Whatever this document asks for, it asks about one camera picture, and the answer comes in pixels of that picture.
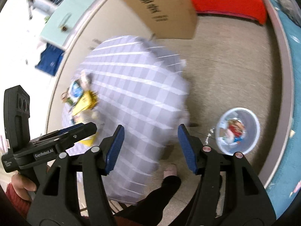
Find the left hand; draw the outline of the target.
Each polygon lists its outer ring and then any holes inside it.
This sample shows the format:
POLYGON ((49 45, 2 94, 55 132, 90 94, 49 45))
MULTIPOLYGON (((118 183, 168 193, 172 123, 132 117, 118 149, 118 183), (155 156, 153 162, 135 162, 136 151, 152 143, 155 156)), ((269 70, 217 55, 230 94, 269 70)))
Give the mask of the left hand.
POLYGON ((11 177, 11 185, 16 194, 23 200, 31 202, 32 197, 29 192, 36 192, 37 186, 30 179, 21 175, 19 172, 11 177))

